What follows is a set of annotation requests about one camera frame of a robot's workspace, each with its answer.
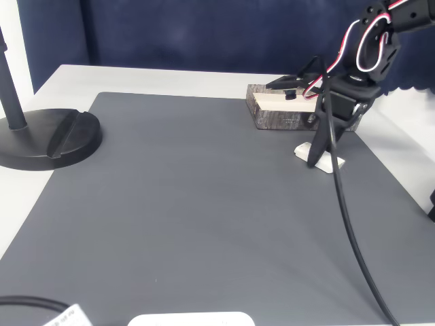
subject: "dark blue curtain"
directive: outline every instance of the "dark blue curtain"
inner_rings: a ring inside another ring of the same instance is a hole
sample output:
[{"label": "dark blue curtain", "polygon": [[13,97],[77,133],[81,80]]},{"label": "dark blue curtain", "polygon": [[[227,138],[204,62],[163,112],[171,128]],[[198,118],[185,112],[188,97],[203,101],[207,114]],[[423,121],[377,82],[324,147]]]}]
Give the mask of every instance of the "dark blue curtain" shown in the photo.
[{"label": "dark blue curtain", "polygon": [[[61,64],[290,74],[337,55],[369,0],[18,0],[34,89]],[[400,36],[385,91],[435,89],[435,27]]]}]

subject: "red and white wire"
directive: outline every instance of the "red and white wire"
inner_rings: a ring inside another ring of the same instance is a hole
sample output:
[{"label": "red and white wire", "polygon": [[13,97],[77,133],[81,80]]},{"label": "red and white wire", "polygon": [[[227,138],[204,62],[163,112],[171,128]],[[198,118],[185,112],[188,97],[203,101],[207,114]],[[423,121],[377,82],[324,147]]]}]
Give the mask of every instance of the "red and white wire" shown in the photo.
[{"label": "red and white wire", "polygon": [[[345,36],[343,37],[343,40],[341,41],[341,47],[340,47],[340,51],[338,52],[338,56],[335,59],[334,63],[332,63],[332,65],[329,66],[329,68],[327,69],[327,72],[331,72],[331,70],[333,70],[333,68],[335,68],[335,66],[337,66],[337,64],[340,62],[341,58],[343,57],[343,54],[345,52],[345,48],[346,48],[346,44],[347,44],[347,38],[349,37],[349,34],[351,32],[352,27],[357,24],[360,20],[356,20],[355,22],[353,22],[349,28],[346,31]],[[312,98],[316,98],[318,95],[314,94],[314,95],[310,95],[307,96],[307,93],[314,87],[316,86],[316,84],[318,84],[322,79],[322,76],[320,75],[316,80],[312,81],[310,83],[310,86],[308,86],[305,91],[302,93],[302,96],[306,99],[306,100],[311,100]]]},{"label": "red and white wire", "polygon": [[363,73],[368,73],[370,71],[375,70],[379,64],[381,63],[381,59],[382,59],[382,54],[383,54],[383,47],[384,45],[387,43],[388,41],[388,32],[385,32],[384,34],[382,34],[381,39],[379,40],[379,54],[378,54],[378,60],[376,61],[376,64],[371,67],[371,68],[364,68],[361,64],[360,64],[360,56],[361,56],[361,50],[362,50],[362,46],[364,45],[364,42],[366,41],[367,35],[370,34],[371,30],[373,29],[373,27],[376,26],[376,24],[378,23],[378,21],[382,20],[382,19],[386,19],[388,24],[390,22],[392,22],[391,17],[389,16],[389,14],[387,14],[386,12],[383,14],[380,14],[379,16],[377,16],[372,23],[368,26],[368,28],[366,29],[366,31],[364,32],[364,34],[362,35],[361,38],[361,42],[360,45],[358,46],[358,51],[356,53],[356,67],[362,71]]},{"label": "red and white wire", "polygon": [[407,2],[408,0],[399,0],[396,1],[394,3],[392,3],[391,5],[388,6],[388,10],[394,9],[395,7],[398,7],[399,5],[402,5],[403,3]]}]

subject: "wooden block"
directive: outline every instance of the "wooden block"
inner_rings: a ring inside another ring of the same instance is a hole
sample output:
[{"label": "wooden block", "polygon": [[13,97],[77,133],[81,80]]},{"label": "wooden block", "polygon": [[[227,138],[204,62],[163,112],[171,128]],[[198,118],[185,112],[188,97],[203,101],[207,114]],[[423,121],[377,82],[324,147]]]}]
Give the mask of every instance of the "wooden block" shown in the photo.
[{"label": "wooden block", "polygon": [[[246,103],[258,129],[317,130],[314,114],[316,100],[306,101],[302,89],[296,98],[287,101],[283,90],[267,90],[266,85],[248,85]],[[361,118],[347,129],[355,131]]]}]

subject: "small white block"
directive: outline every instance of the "small white block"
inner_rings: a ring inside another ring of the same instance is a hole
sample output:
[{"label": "small white block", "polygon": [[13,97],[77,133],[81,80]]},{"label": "small white block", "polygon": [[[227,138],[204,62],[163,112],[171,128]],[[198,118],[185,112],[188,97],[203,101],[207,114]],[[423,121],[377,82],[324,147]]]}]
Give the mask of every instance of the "small white block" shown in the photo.
[{"label": "small white block", "polygon": [[[303,143],[302,145],[299,145],[295,150],[294,153],[297,157],[299,157],[301,160],[304,160],[305,162],[308,160],[308,153],[310,152],[310,143]],[[344,159],[338,158],[338,168],[341,168],[343,164],[345,163]],[[316,168],[319,168],[320,170],[326,172],[326,173],[332,173],[332,159],[331,154],[327,151],[324,152],[324,154],[321,156],[319,162],[315,165]]]}]

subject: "black cord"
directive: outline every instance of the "black cord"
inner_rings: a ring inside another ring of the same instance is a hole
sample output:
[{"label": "black cord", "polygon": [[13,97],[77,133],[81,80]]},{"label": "black cord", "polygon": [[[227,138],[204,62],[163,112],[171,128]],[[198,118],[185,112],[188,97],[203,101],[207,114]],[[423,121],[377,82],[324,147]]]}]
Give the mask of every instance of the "black cord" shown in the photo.
[{"label": "black cord", "polygon": [[0,297],[0,306],[28,306],[38,307],[56,312],[64,312],[69,305],[63,302],[45,299],[43,297],[29,297],[25,295],[7,295]]},{"label": "black cord", "polygon": [[334,121],[332,118],[332,104],[331,104],[331,94],[330,94],[330,81],[328,80],[328,74],[326,73],[326,65],[322,58],[320,58],[321,68],[323,71],[323,89],[324,89],[324,95],[322,96],[324,99],[324,107],[326,110],[326,116],[328,118],[328,125],[329,125],[329,137],[330,137],[330,153],[332,157],[332,170],[334,172],[334,181],[335,181],[335,189],[337,192],[338,197],[338,203],[340,205],[340,211],[341,215],[343,216],[343,222],[345,224],[346,233],[349,238],[349,241],[352,246],[353,254],[355,255],[355,258],[358,262],[358,265],[360,265],[361,272],[364,275],[364,278],[366,279],[366,282],[368,286],[370,287],[370,290],[373,293],[373,296],[375,297],[379,307],[381,308],[384,315],[387,317],[387,319],[390,321],[390,323],[393,326],[400,326],[400,324],[397,322],[397,320],[394,318],[393,314],[389,311],[389,308],[387,307],[387,304],[383,300],[381,294],[379,293],[379,290],[377,289],[375,282],[373,281],[372,276],[370,275],[370,272],[368,271],[368,268],[366,266],[366,263],[364,262],[364,258],[362,257],[360,248],[358,246],[358,243],[356,241],[355,234],[353,233],[352,224],[349,218],[349,213],[347,211],[347,205],[345,200],[345,195],[343,193],[343,185],[341,183],[341,176],[340,176],[340,170],[338,167],[338,161],[337,161],[337,145],[335,140],[335,131],[334,131]]}]

